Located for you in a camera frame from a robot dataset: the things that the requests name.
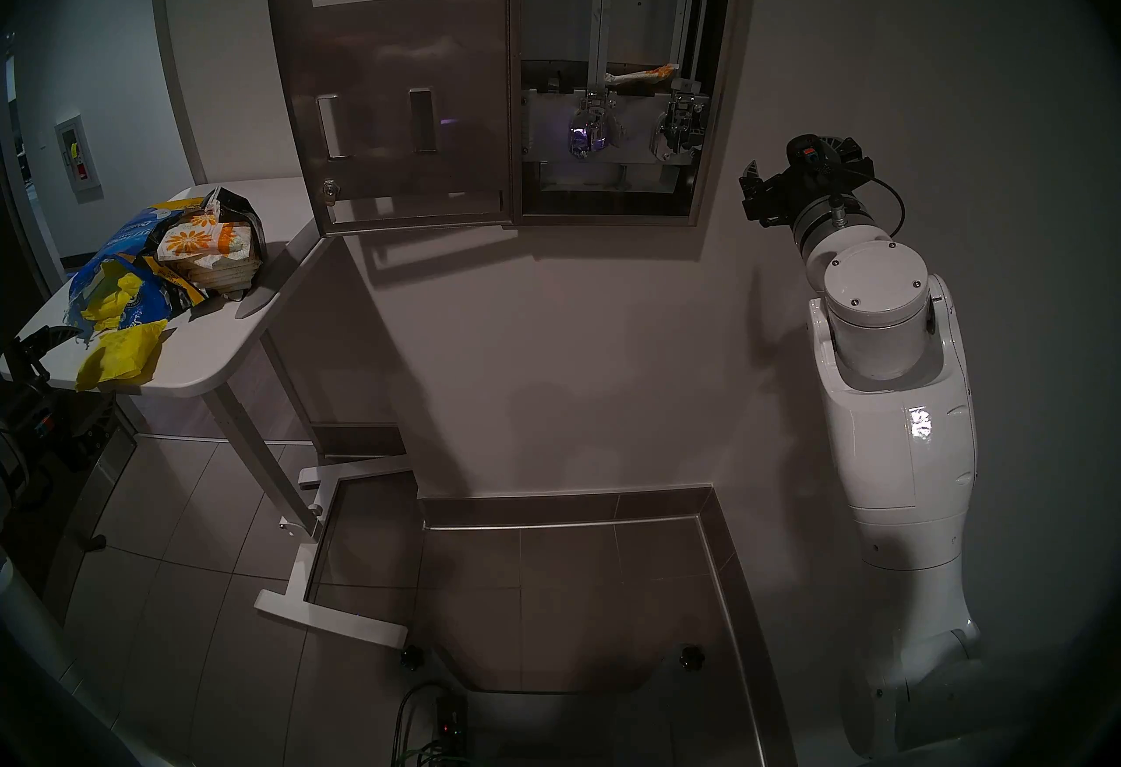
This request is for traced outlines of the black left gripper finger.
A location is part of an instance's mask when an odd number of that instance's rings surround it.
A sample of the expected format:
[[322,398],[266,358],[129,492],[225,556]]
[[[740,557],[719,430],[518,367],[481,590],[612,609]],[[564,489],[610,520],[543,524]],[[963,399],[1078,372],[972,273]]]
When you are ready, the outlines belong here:
[[68,324],[44,325],[26,338],[19,339],[19,359],[27,366],[40,362],[53,349],[77,338],[80,333],[81,329]]

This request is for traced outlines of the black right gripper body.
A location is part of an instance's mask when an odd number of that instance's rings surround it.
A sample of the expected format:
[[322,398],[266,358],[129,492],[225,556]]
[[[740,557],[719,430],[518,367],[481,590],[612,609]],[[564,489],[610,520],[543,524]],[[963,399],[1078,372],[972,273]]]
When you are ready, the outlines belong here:
[[803,213],[824,207],[814,213],[813,219],[830,215],[831,198],[844,202],[846,213],[862,215],[863,209],[856,201],[854,191],[871,182],[876,176],[874,163],[867,161],[867,172],[834,172],[826,164],[821,170],[809,170],[802,165],[791,165],[787,170],[765,181],[765,187],[753,201],[742,201],[745,218],[761,227],[796,227]]

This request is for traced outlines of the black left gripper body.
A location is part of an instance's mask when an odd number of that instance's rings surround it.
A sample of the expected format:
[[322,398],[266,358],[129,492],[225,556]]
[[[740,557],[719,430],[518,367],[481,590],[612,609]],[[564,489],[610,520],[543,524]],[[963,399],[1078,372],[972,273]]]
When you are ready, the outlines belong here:
[[37,472],[57,460],[72,473],[89,473],[106,446],[113,396],[52,387],[41,366],[16,353],[4,354],[8,378],[1,397],[1,510],[41,506],[21,501]]

